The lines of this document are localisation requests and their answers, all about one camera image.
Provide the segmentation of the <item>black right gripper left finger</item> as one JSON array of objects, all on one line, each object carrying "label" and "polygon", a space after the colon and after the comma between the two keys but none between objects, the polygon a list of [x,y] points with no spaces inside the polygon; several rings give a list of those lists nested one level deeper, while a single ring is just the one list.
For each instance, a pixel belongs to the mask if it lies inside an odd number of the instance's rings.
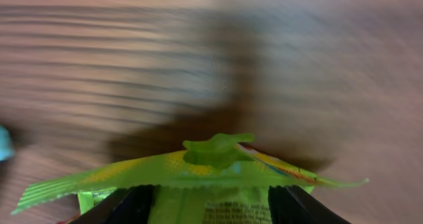
[{"label": "black right gripper left finger", "polygon": [[152,185],[120,188],[70,224],[147,224],[153,198]]}]

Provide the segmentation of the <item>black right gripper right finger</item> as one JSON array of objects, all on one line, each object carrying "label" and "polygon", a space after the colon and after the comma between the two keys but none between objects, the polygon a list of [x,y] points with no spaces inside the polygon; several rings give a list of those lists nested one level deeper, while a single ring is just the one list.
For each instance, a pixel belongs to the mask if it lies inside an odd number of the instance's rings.
[{"label": "black right gripper right finger", "polygon": [[299,186],[270,187],[273,224],[350,224]]}]

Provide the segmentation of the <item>teal white snack packet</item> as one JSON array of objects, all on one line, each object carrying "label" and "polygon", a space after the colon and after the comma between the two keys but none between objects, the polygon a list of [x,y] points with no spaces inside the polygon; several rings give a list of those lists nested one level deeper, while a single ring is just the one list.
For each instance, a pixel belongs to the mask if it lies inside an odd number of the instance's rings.
[{"label": "teal white snack packet", "polygon": [[3,126],[0,127],[0,161],[6,161],[15,155],[11,136]]}]

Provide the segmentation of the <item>green clear snack bag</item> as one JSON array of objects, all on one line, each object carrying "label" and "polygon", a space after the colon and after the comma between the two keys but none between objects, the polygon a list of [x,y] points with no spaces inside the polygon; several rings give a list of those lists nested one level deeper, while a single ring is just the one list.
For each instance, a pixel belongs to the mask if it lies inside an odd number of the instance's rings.
[{"label": "green clear snack bag", "polygon": [[299,186],[306,190],[359,186],[318,176],[275,157],[243,147],[252,134],[219,133],[207,141],[184,141],[184,150],[112,163],[104,167],[31,184],[20,198],[23,210],[70,194],[141,185],[167,188]]}]

